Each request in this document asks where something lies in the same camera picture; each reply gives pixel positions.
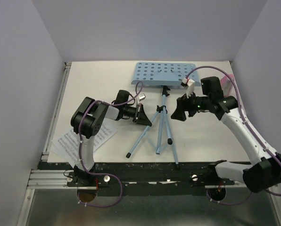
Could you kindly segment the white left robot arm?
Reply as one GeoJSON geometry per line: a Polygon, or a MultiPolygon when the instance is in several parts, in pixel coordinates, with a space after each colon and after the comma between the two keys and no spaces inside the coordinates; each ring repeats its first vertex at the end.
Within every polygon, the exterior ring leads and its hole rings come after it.
{"type": "Polygon", "coordinates": [[[78,174],[78,181],[82,185],[89,186],[94,181],[94,174],[90,171],[94,166],[94,138],[105,119],[119,121],[128,118],[136,124],[152,126],[152,122],[145,114],[143,104],[133,107],[128,103],[130,97],[128,91],[120,90],[111,105],[86,97],[72,116],[71,126],[80,139],[76,165],[82,170],[78,174]]]}

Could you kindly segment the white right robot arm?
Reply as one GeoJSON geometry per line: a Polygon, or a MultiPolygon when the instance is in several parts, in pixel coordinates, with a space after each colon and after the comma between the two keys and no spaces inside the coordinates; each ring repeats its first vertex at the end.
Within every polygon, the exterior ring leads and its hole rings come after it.
{"type": "Polygon", "coordinates": [[[206,174],[209,183],[216,185],[230,179],[244,183],[253,193],[281,183],[281,153],[268,146],[255,128],[249,128],[251,123],[239,109],[237,99],[224,96],[219,78],[201,79],[201,97],[194,93],[194,80],[184,78],[182,86],[186,87],[186,93],[176,100],[177,107],[171,118],[186,121],[199,112],[214,114],[237,138],[250,160],[249,165],[227,160],[211,163],[206,174]]]}

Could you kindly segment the pink metronome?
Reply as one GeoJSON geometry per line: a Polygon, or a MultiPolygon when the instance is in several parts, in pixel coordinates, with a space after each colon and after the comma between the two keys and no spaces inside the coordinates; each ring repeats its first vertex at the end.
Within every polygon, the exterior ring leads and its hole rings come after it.
{"type": "Polygon", "coordinates": [[[220,79],[220,84],[223,90],[224,97],[228,97],[231,94],[231,90],[233,89],[234,75],[228,74],[230,79],[227,76],[223,76],[220,79]]]}

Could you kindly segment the blue music stand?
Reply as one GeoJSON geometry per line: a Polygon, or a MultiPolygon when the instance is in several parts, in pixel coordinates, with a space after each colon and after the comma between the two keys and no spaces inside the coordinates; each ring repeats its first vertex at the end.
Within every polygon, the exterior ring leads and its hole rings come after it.
{"type": "Polygon", "coordinates": [[[177,169],[180,168],[171,126],[167,116],[166,98],[170,95],[168,92],[171,90],[171,87],[180,87],[183,78],[193,79],[196,82],[195,86],[200,85],[198,75],[189,75],[189,72],[193,71],[195,68],[195,64],[183,63],[138,62],[136,64],[132,84],[141,81],[145,87],[155,90],[153,92],[154,97],[161,97],[161,105],[157,105],[156,112],[150,119],[153,125],[158,117],[159,125],[156,143],[153,143],[150,137],[147,136],[147,132],[151,127],[146,126],[127,153],[126,158],[131,157],[139,142],[145,137],[153,146],[157,155],[161,154],[164,149],[170,146],[173,151],[175,167],[177,169]]]}

